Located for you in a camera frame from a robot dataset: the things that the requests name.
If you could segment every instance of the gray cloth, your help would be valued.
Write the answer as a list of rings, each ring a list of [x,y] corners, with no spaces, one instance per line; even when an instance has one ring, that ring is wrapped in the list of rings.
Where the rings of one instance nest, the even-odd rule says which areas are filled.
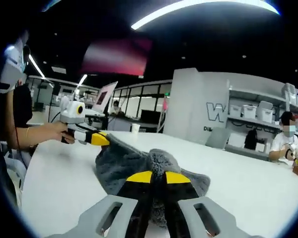
[[[106,138],[110,141],[110,146],[99,153],[95,162],[96,176],[107,194],[116,195],[128,177],[143,171],[152,171],[154,182],[161,181],[165,171],[181,173],[190,179],[198,196],[205,196],[207,193],[210,178],[180,168],[171,154],[159,149],[152,149],[149,153],[142,152],[111,134]],[[166,227],[164,206],[158,197],[153,200],[150,220],[158,226]]]

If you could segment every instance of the red screen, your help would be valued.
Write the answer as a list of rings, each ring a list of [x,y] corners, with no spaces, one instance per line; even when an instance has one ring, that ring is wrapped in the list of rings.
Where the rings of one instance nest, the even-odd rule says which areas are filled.
[[[95,41],[85,53],[81,73],[143,75],[151,46],[144,38]]]

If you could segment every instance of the black ceiling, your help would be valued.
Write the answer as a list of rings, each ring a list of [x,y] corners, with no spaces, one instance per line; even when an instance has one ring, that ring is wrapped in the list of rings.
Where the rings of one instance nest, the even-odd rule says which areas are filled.
[[[175,1],[62,0],[31,19],[28,45],[46,77],[79,82],[78,70],[92,40],[134,35],[153,40],[143,79],[88,76],[84,84],[94,87],[116,80],[125,86],[172,79],[175,69],[187,67],[258,75],[298,87],[298,0],[268,1],[280,15],[229,2],[200,4],[131,29],[140,18]],[[64,67],[67,74],[55,73],[51,66]],[[31,64],[26,73],[39,75]]]

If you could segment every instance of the black hair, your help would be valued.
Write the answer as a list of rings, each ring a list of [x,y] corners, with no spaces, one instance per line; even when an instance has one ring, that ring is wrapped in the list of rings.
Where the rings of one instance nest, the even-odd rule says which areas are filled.
[[[289,121],[295,121],[294,115],[291,112],[284,112],[280,117],[283,125],[289,125]]]

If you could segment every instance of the white cup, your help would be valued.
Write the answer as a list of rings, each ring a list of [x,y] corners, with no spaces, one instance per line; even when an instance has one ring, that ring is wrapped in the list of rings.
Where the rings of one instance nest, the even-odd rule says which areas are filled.
[[[139,124],[132,123],[131,124],[131,133],[132,134],[138,134],[139,128],[140,128],[140,125]]]

